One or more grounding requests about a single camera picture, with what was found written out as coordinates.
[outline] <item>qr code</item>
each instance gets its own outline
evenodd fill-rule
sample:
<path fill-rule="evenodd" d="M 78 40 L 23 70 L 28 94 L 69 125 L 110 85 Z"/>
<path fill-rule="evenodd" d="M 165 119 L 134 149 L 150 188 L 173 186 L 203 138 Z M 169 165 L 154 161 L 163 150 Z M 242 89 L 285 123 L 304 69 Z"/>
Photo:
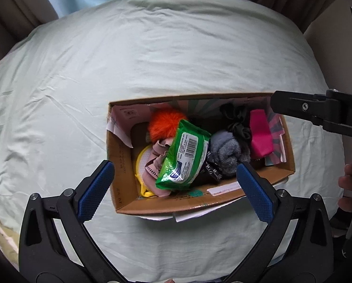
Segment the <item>qr code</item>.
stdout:
<path fill-rule="evenodd" d="M 135 108 L 122 108 L 120 111 L 126 119 L 132 119 L 139 116 L 139 113 Z"/>

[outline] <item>orange pom-pom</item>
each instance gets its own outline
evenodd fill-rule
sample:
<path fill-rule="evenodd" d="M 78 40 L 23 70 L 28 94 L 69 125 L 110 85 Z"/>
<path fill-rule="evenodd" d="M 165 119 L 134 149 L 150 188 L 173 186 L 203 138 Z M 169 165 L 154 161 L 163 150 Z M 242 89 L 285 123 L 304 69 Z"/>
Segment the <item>orange pom-pom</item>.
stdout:
<path fill-rule="evenodd" d="M 175 137 L 181 119 L 187 119 L 187 117 L 174 108 L 154 112 L 148 125 L 151 141 L 155 143 L 157 140 Z"/>

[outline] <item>gray plush toy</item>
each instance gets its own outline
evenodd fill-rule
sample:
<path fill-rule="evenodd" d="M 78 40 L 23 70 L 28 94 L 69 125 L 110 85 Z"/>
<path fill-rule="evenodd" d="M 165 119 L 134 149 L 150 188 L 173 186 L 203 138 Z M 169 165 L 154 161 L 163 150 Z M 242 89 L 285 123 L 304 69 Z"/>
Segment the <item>gray plush toy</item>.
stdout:
<path fill-rule="evenodd" d="M 220 130 L 211 136 L 210 152 L 214 162 L 228 177 L 235 175 L 238 164 L 251 160 L 248 144 L 236 139 L 226 130 Z"/>

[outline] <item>green plastic packet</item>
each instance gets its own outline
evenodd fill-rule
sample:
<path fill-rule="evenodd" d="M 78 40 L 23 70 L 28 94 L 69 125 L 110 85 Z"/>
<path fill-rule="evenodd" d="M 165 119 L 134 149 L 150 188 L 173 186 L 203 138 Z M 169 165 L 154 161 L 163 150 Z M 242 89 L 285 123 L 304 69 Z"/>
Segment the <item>green plastic packet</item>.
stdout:
<path fill-rule="evenodd" d="M 156 180 L 160 189 L 186 190 L 205 161 L 211 134 L 181 120 Z"/>

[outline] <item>blue textured pad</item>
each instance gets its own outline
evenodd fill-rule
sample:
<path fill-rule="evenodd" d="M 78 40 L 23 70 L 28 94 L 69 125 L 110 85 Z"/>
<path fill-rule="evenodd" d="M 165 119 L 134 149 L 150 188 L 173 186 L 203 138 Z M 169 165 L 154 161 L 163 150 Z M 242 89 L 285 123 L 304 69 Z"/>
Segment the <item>blue textured pad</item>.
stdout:
<path fill-rule="evenodd" d="M 113 175 L 114 166 L 111 162 L 108 162 L 79 200 L 78 219 L 80 222 L 92 219 L 112 183 Z"/>
<path fill-rule="evenodd" d="M 272 201 L 243 164 L 238 165 L 236 168 L 236 179 L 244 190 L 257 217 L 269 224 L 273 220 Z"/>

